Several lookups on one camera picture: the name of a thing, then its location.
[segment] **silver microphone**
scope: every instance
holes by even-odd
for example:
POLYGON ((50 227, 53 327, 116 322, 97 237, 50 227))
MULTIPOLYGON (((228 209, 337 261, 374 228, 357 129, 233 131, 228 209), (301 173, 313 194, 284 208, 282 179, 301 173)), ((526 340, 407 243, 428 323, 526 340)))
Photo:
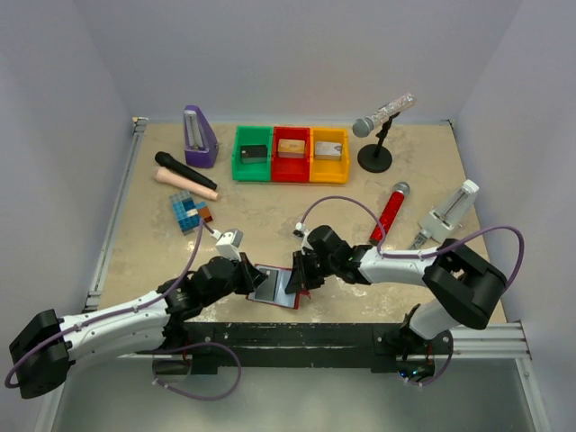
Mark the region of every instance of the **silver microphone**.
POLYGON ((387 103, 382 108, 378 108, 374 114, 356 120, 352 125, 352 132, 358 138, 367 137, 374 128, 386 123, 394 114, 408 110, 415 103, 416 98, 414 95, 406 93, 395 101, 387 103))

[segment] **red microphone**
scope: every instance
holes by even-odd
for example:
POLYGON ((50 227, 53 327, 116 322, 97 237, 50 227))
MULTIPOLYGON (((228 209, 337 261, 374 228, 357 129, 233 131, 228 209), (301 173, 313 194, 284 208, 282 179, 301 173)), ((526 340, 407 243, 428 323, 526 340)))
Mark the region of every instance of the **red microphone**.
MULTIPOLYGON (((396 218, 396 214, 398 214, 398 210, 408 195, 410 195, 410 186, 408 186, 408 183, 399 182, 394 186, 394 192, 390 195, 390 199, 386 203, 386 207, 384 207, 382 216, 380 216, 380 223, 384 226, 386 234, 390 231, 390 227, 396 218)), ((376 228, 374 228, 374 231, 372 231, 372 235, 370 236, 370 244, 376 246, 382 241, 382 237, 383 235, 380 231, 380 227, 376 225, 376 228)))

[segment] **white wall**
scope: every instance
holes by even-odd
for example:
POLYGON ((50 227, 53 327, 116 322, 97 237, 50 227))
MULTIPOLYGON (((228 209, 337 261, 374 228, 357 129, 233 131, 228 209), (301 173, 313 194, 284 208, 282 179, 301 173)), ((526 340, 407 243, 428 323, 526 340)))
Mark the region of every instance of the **white wall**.
POLYGON ((75 0, 134 115, 454 118, 521 0, 75 0))
MULTIPOLYGON (((71 0, 0 5, 0 372, 39 311, 86 299, 130 144, 127 109, 71 0)), ((41 400, 0 389, 2 430, 41 400)))
MULTIPOLYGON (((575 16, 573 0, 524 0, 455 130, 466 173, 481 187, 481 224, 511 223, 526 236, 504 305, 525 325, 557 432, 576 423, 575 16)), ((488 247, 509 270, 513 237, 494 234, 488 247)))

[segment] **white robotic arm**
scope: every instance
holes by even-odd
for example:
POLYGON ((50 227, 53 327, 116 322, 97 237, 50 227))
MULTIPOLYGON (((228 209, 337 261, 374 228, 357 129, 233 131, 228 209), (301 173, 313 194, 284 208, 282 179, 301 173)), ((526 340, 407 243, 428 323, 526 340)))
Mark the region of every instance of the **white robotic arm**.
MULTIPOLYGON (((458 324, 485 328, 506 284, 502 273, 466 246, 438 257, 432 257, 435 248, 388 251, 383 256, 377 247, 350 247, 326 225, 312 231, 301 226, 295 233, 302 237, 302 245, 293 254, 286 293, 319 288, 331 275, 349 284, 417 284, 432 291, 436 299, 407 315, 391 337, 391 346, 400 343, 408 347, 415 341, 425 345, 458 324)), ((171 280, 154 292, 109 309, 62 318, 54 310, 46 310, 34 317, 10 345, 13 362, 20 365, 16 374, 22 397, 49 392, 61 385, 68 373, 95 363, 159 348, 167 335, 181 330, 183 323, 204 307, 231 293, 252 293, 266 276, 239 252, 241 232, 232 230, 214 237, 219 239, 216 247, 221 256, 201 265, 175 290, 175 280, 171 280), (49 338, 53 342, 46 344, 49 338)))

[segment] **plastic tray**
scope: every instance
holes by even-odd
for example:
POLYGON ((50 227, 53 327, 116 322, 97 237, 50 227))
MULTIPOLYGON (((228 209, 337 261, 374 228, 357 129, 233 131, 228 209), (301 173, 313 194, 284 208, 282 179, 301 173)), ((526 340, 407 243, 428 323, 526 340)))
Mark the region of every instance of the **plastic tray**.
POLYGON ((232 178, 239 182, 269 182, 272 153, 272 126, 238 126, 234 152, 232 153, 232 178), (266 145, 268 159, 256 164, 243 164, 240 160, 241 146, 266 145))
POLYGON ((272 181, 308 183, 310 179, 310 129, 275 127, 272 146, 272 181), (279 157, 279 140, 303 140, 303 158, 279 157))
POLYGON ((348 131, 346 129, 310 129, 310 182, 339 183, 348 181, 350 174, 350 152, 348 150, 348 131), (340 160, 323 160, 314 157, 316 141, 332 141, 342 144, 340 160))

